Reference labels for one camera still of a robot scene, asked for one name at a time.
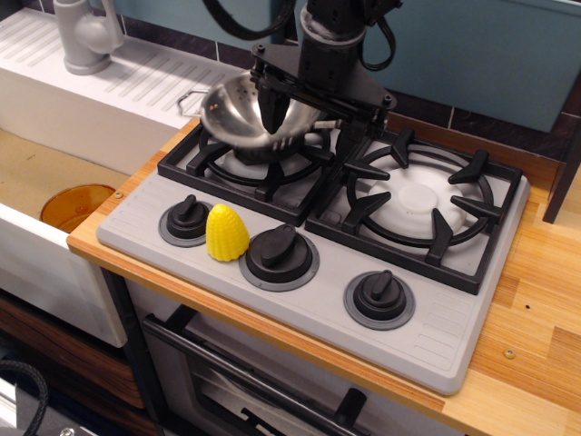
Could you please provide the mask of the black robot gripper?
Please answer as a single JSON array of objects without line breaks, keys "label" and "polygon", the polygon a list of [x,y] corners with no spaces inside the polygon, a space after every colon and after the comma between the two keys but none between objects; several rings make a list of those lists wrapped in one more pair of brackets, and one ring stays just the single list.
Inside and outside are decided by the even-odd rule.
[{"label": "black robot gripper", "polygon": [[265,130],[280,129],[292,100],[346,122],[337,138],[338,157],[348,157],[367,135],[383,130],[393,95],[369,75],[393,61],[393,33],[388,28],[382,33],[388,57],[376,64],[363,60],[365,35],[334,41],[305,33],[300,46],[255,45],[251,80]]}]

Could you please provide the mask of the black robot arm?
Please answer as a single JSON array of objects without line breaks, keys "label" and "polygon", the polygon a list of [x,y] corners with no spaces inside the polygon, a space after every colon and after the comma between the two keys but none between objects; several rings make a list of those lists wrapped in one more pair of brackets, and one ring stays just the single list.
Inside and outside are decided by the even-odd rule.
[{"label": "black robot arm", "polygon": [[340,154],[366,137],[382,135],[396,99],[369,76],[362,45],[368,27],[377,25],[389,47],[396,46],[385,15],[400,5],[309,1],[300,11],[300,45],[255,45],[251,80],[258,91],[262,134],[250,146],[286,146],[311,129],[312,120],[284,126],[293,101],[340,121]]}]

